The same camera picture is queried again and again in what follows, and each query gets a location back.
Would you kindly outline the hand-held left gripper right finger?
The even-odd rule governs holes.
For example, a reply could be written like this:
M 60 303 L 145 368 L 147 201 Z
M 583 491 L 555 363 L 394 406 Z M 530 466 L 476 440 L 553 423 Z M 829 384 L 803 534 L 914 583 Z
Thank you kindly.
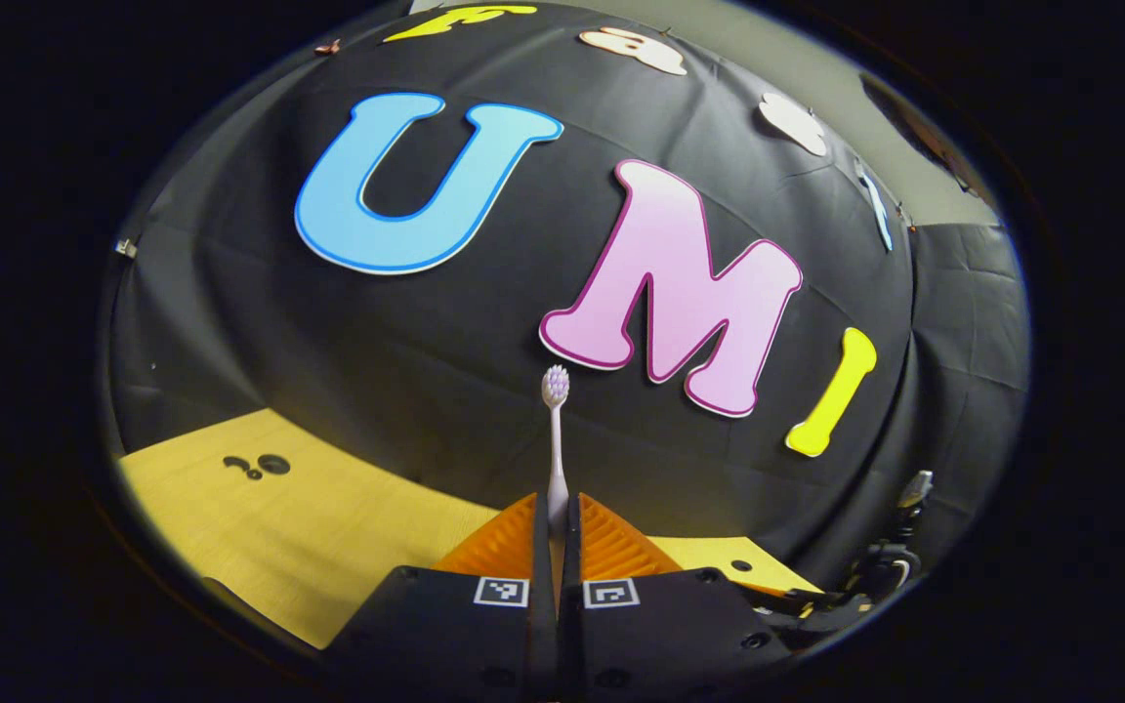
M 572 497 L 560 699 L 753 700 L 791 659 L 722 570 L 666 569 L 626 520 Z

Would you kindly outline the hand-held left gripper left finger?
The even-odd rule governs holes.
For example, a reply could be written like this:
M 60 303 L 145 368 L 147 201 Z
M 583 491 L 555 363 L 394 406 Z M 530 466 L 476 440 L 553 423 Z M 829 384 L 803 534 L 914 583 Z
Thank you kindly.
M 429 568 L 389 570 L 324 650 L 341 697 L 557 697 L 543 508 L 543 498 L 526 495 Z

